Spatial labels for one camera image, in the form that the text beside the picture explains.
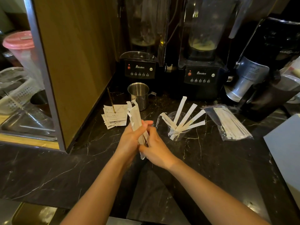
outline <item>blender control panel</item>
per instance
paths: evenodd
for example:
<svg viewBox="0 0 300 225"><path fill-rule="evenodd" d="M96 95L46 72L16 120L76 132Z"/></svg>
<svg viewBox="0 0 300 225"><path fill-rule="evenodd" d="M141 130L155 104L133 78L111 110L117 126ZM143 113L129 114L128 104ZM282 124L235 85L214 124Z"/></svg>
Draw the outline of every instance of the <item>blender control panel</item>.
<svg viewBox="0 0 300 225"><path fill-rule="evenodd" d="M136 79L154 79L155 62L125 60L125 76Z"/></svg>
<svg viewBox="0 0 300 225"><path fill-rule="evenodd" d="M219 68L215 67L190 67L185 69L184 82L187 84L209 86L217 83Z"/></svg>

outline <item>metal tray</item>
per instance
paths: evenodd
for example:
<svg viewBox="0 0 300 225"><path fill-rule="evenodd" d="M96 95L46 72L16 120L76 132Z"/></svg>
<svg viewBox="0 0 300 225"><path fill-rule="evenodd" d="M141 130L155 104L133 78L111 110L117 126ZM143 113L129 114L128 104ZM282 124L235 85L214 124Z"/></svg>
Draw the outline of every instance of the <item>metal tray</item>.
<svg viewBox="0 0 300 225"><path fill-rule="evenodd" d="M29 112L41 121L34 121L25 111L20 109L0 125L0 133L38 140L57 140L52 119L34 108L29 109Z"/></svg>

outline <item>plastic pitcher with pink lid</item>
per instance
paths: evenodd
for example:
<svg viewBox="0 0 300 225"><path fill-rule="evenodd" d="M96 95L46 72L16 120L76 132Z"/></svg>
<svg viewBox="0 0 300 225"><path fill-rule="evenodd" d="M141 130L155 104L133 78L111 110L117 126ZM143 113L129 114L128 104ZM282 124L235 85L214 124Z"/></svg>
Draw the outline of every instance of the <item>plastic pitcher with pink lid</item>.
<svg viewBox="0 0 300 225"><path fill-rule="evenodd" d="M41 90L45 89L31 31L20 31L5 37L3 46L13 53Z"/></svg>

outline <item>countertop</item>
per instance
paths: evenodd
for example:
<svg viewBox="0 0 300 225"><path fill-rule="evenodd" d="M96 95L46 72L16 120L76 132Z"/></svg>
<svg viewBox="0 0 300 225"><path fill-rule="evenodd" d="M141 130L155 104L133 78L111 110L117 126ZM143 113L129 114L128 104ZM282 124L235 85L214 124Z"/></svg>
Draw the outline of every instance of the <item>countertop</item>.
<svg viewBox="0 0 300 225"><path fill-rule="evenodd" d="M118 87L110 91L115 104L125 104L129 95ZM168 94L150 97L141 111L153 120L157 131L174 155L220 186L272 224L300 224L300 212L284 182L263 136L286 120L276 111L260 123L237 114L254 140L222 141L208 115L207 124L192 129L173 142L162 112L176 111L180 101ZM187 111L193 102L184 106ZM201 106L212 103L195 102ZM101 114L110 105L105 93L89 117L69 154L57 150L0 146L0 198L60 208L72 208L113 155L125 127L107 130ZM209 224L179 182L167 171L137 155L124 175L111 216L145 222Z"/></svg>

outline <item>plastic bag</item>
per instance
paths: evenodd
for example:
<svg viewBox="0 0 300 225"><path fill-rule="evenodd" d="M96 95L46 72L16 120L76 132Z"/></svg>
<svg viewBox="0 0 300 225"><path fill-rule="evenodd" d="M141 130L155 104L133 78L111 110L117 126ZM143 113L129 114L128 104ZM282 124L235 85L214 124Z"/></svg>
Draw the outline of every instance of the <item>plastic bag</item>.
<svg viewBox="0 0 300 225"><path fill-rule="evenodd" d="M218 126L222 140L253 139L251 133L235 117L226 105L219 104L201 107Z"/></svg>

